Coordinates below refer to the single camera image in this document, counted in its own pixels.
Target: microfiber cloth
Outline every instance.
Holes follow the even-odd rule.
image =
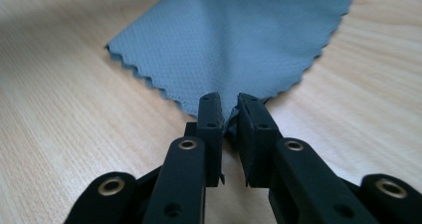
[[[161,0],[108,44],[111,58],[197,115],[221,97],[275,97],[302,78],[351,0]]]

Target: brass grommet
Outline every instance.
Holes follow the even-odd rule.
[[[301,151],[302,149],[304,149],[304,146],[301,143],[298,143],[296,141],[285,142],[285,147],[292,151]]]
[[[407,191],[403,187],[397,185],[396,183],[390,180],[382,178],[376,181],[375,185],[380,191],[389,196],[400,199],[405,198],[407,196]]]
[[[179,147],[185,150],[193,149],[196,147],[196,145],[197,145],[196,142],[191,139],[186,139],[179,143]]]
[[[111,177],[104,181],[99,187],[99,194],[102,196],[112,196],[124,188],[124,181],[120,177]]]

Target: gray-blue fabric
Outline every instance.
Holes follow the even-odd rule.
[[[197,115],[218,92],[275,97],[302,78],[351,0],[161,0],[109,43],[111,57]]]

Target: wooden table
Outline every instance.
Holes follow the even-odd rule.
[[[0,223],[60,223],[96,177],[160,165],[194,120],[110,60],[104,44],[159,0],[0,0]],[[285,136],[339,176],[388,173],[422,191],[422,0],[353,0],[304,80],[268,102]],[[227,184],[206,223],[274,223],[267,190]]]

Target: wood grain surface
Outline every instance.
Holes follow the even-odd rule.
[[[0,0],[0,223],[61,223],[96,177],[160,165],[187,121],[110,60],[105,43],[159,0]],[[353,0],[303,81],[268,102],[354,183],[387,173],[422,191],[422,0]],[[207,189],[206,223],[275,223],[267,190]]]

